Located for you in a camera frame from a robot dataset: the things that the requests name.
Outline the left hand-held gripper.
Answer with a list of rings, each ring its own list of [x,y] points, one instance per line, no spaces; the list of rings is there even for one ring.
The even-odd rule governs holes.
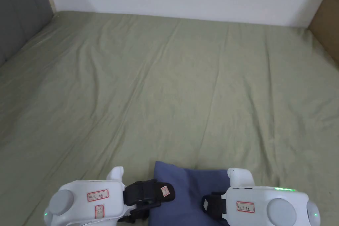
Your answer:
[[[150,210],[174,201],[170,183],[148,180],[125,185],[124,168],[114,167],[104,180],[76,180],[51,197],[44,212],[46,226],[116,226],[145,221]]]

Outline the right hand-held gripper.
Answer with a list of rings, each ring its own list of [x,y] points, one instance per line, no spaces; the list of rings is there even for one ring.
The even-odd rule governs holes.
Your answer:
[[[202,197],[202,209],[230,226],[319,226],[319,209],[306,193],[290,188],[256,186],[251,172],[227,170],[230,187]]]

